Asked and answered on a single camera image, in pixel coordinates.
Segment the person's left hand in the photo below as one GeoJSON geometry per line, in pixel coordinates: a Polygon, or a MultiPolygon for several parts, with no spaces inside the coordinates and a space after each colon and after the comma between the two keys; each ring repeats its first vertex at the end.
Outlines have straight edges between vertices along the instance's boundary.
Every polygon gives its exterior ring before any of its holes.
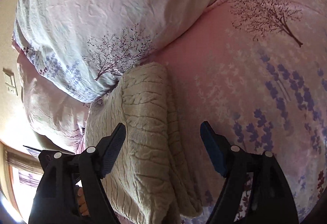
{"type": "Polygon", "coordinates": [[[83,188],[80,186],[77,189],[77,201],[79,206],[79,212],[82,214],[82,216],[89,216],[89,210],[86,204],[84,191],[83,188]]]}

